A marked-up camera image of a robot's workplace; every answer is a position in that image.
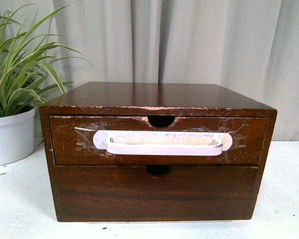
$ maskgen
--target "top drawer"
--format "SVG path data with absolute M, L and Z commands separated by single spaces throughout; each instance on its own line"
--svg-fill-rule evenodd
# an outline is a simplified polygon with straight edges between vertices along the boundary
M 49 123 L 56 165 L 258 165 L 268 118 L 50 116 Z M 233 145 L 218 156 L 118 155 L 93 145 L 99 129 L 221 131 L 232 135 Z

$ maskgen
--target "plant pot rim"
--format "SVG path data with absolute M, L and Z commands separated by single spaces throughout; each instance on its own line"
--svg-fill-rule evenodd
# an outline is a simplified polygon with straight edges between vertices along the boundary
M 29 111 L 13 115 L 13 116 L 7 116 L 7 117 L 1 117 L 0 118 L 0 127 L 10 124 L 15 124 L 22 122 L 24 120 L 27 120 L 35 115 L 35 107 L 30 109 Z

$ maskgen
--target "circular cutout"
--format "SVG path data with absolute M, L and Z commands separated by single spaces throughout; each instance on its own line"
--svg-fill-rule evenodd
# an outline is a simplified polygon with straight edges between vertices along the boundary
M 146 171 L 150 176 L 160 178 L 169 173 L 170 165 L 146 165 Z
M 175 116 L 148 116 L 149 123 L 155 128 L 168 128 L 175 120 Z

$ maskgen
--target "wooden cabinet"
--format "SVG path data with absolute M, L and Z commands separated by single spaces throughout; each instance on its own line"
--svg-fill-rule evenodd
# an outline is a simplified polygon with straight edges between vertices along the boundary
M 250 219 L 277 111 L 217 85 L 87 83 L 40 107 L 58 221 Z M 226 132 L 217 156 L 124 155 L 98 130 Z

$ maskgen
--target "white plastic handle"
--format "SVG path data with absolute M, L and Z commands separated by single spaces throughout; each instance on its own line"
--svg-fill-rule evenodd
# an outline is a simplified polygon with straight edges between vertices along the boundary
M 232 145 L 228 133 L 99 130 L 93 136 L 98 149 L 129 155 L 213 156 Z

